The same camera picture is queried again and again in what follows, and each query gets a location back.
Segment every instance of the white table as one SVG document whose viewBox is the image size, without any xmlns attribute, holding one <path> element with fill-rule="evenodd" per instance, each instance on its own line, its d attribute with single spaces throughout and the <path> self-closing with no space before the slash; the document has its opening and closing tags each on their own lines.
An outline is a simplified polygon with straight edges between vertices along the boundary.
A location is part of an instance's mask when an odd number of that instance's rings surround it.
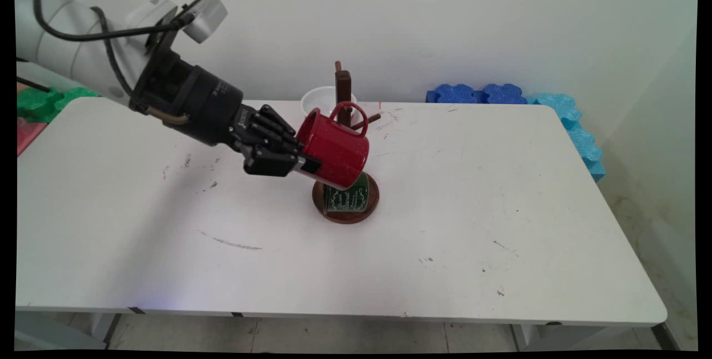
<svg viewBox="0 0 712 359">
<path fill-rule="evenodd" d="M 529 350 L 666 319 L 553 110 L 361 105 L 381 199 L 339 225 L 305 176 L 74 100 L 18 157 L 16 310 L 513 323 Z"/>
</svg>

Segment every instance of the red mug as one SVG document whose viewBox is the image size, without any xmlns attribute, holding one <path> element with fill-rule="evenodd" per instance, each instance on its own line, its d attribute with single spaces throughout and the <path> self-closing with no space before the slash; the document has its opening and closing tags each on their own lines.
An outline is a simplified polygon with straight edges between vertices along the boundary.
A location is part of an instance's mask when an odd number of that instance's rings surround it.
<svg viewBox="0 0 712 359">
<path fill-rule="evenodd" d="M 321 115 L 318 107 L 314 108 L 297 132 L 297 139 L 304 144 L 302 152 L 321 161 L 316 173 L 299 172 L 341 190 L 356 182 L 368 158 L 368 123 L 359 134 L 334 120 L 344 106 L 354 107 L 363 118 L 368 118 L 356 103 L 341 102 L 328 117 Z"/>
</svg>

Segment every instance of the robotic arm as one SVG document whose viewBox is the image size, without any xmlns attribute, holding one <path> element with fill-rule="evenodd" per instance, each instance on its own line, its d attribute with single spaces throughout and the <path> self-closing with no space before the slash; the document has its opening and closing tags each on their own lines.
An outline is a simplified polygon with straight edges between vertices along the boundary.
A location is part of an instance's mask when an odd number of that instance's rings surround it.
<svg viewBox="0 0 712 359">
<path fill-rule="evenodd" d="M 272 107 L 243 105 L 242 91 L 171 50 L 180 30 L 206 40 L 227 15 L 222 2 L 181 8 L 176 14 L 173 2 L 150 0 L 124 26 L 74 0 L 15 0 L 16 55 L 204 144 L 227 144 L 244 155 L 248 174 L 314 177 L 321 162 L 302 152 Z"/>
</svg>

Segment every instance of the floor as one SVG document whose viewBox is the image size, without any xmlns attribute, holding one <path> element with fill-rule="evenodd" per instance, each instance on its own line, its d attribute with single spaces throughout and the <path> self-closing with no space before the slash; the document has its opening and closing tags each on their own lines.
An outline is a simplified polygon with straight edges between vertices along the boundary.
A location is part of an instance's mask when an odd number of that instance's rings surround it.
<svg viewBox="0 0 712 359">
<path fill-rule="evenodd" d="M 46 313 L 87 332 L 87 313 Z M 15 339 L 15 351 L 37 349 Z M 509 325 L 313 318 L 121 315 L 109 349 L 280 353 L 516 352 Z M 595 349 L 660 349 L 632 328 Z"/>
</svg>

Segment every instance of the white bowl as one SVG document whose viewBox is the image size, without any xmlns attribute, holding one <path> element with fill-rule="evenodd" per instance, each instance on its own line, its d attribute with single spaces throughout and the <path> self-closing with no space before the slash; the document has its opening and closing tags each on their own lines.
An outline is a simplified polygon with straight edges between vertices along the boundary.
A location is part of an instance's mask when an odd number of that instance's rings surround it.
<svg viewBox="0 0 712 359">
<path fill-rule="evenodd" d="M 356 96 L 354 96 L 353 93 L 351 93 L 351 101 L 358 104 L 358 100 L 356 100 Z M 336 107 L 336 87 L 313 88 L 305 93 L 300 105 L 304 116 L 308 116 L 309 113 L 314 110 L 314 107 L 318 107 L 322 115 L 330 116 L 331 111 Z M 361 121 L 363 121 L 361 113 L 356 109 L 352 110 L 351 125 L 355 125 Z"/>
</svg>

